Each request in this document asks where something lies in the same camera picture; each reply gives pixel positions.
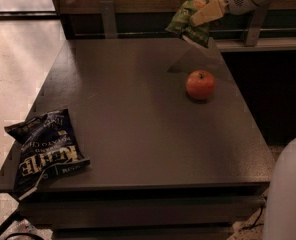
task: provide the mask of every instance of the table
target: table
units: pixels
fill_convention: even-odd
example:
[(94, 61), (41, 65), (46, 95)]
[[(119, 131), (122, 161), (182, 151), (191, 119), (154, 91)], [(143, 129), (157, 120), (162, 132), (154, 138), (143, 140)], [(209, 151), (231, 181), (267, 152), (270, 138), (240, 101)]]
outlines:
[[(184, 70), (171, 72), (178, 63)], [(185, 92), (198, 68), (216, 78), (208, 102)], [(263, 204), (274, 161), (213, 40), (203, 50), (174, 38), (66, 41), (29, 117), (62, 105), (91, 166), (45, 182), (20, 205), (38, 223), (195, 228), (233, 223)], [(18, 148), (0, 192), (11, 192)]]

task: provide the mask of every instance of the green chip bag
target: green chip bag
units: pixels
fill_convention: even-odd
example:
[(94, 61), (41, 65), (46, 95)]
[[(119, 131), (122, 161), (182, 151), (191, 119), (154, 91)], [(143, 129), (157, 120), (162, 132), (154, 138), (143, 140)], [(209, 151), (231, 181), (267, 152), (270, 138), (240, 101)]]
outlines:
[(189, 24), (190, 17), (208, 4), (211, 0), (187, 0), (172, 18), (166, 31), (188, 37), (193, 42), (208, 47), (209, 23), (193, 27)]

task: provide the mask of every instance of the gray tabletop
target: gray tabletop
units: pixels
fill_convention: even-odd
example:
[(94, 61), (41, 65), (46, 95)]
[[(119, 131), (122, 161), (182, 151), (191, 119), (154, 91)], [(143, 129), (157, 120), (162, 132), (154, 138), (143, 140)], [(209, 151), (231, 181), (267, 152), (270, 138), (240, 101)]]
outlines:
[[(216, 78), (206, 103), (185, 92), (199, 68)], [(172, 38), (67, 41), (29, 116), (62, 105), (91, 166), (41, 191), (269, 182), (273, 158), (212, 40), (204, 50)], [(12, 180), (0, 176), (0, 189)]]

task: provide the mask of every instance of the floor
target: floor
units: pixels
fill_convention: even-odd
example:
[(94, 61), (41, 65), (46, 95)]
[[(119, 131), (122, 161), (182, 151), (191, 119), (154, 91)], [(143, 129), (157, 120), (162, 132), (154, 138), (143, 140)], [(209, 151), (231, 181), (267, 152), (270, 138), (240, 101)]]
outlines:
[[(26, 118), (64, 40), (59, 21), (0, 21), (0, 168), (13, 144), (3, 128)], [(282, 148), (271, 147), (275, 159)], [(0, 218), (9, 216), (3, 210)], [(259, 211), (249, 221), (237, 223), (236, 233), (229, 240), (261, 239), (262, 225), (242, 229), (258, 214)]]

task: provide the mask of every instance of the apple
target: apple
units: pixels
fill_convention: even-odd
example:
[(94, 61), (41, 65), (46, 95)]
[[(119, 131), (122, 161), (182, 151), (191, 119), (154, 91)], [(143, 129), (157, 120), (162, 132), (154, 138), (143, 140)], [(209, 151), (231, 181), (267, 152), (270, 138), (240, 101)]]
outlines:
[(186, 91), (195, 100), (209, 99), (215, 89), (215, 77), (206, 70), (191, 72), (186, 80)]

